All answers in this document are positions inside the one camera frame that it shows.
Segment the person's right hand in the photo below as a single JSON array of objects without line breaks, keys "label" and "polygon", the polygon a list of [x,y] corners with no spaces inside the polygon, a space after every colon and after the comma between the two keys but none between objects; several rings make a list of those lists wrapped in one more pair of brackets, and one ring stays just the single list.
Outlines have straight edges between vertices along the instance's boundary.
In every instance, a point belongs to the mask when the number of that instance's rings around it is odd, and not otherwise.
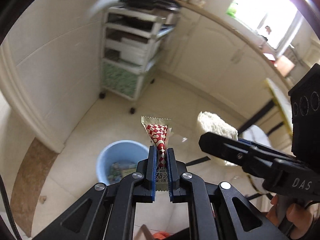
[{"label": "person's right hand", "polygon": [[[277,216],[279,196],[276,194],[271,200],[271,209],[266,214],[275,226],[279,225]],[[286,217],[294,226],[289,239],[319,239],[319,218],[315,219],[310,209],[304,209],[298,204],[292,203],[287,211]]]}]

